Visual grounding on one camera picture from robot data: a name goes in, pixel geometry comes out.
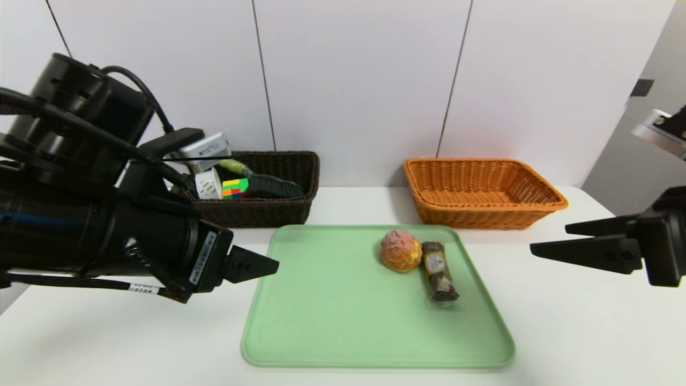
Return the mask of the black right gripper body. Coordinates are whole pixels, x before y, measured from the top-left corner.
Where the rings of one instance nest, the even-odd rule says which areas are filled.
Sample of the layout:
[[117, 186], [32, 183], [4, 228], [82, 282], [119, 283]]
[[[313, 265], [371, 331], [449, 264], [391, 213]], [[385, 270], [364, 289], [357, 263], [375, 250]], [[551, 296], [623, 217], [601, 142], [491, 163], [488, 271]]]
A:
[[664, 191], [636, 221], [652, 286], [679, 287], [685, 272], [685, 186]]

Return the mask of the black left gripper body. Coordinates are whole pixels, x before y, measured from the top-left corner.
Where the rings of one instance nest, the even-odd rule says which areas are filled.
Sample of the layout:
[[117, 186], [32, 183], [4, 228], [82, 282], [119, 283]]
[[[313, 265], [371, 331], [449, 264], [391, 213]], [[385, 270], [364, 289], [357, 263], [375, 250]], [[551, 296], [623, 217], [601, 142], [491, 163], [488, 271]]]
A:
[[111, 273], [156, 278], [174, 296], [223, 281], [233, 233], [203, 220], [186, 196], [118, 191], [111, 218]]

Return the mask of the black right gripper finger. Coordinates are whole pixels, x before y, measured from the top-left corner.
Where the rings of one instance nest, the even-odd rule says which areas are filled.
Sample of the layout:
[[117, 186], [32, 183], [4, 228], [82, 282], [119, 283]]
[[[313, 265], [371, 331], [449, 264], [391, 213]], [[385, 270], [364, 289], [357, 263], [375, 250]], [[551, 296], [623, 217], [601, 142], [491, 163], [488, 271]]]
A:
[[600, 220], [577, 222], [565, 226], [565, 231], [573, 235], [588, 235], [602, 237], [606, 235], [626, 234], [630, 224], [639, 217], [637, 214], [621, 217], [603, 218]]
[[549, 261], [565, 262], [612, 273], [631, 274], [644, 267], [637, 240], [628, 239], [625, 235], [532, 243], [530, 251], [534, 256]]

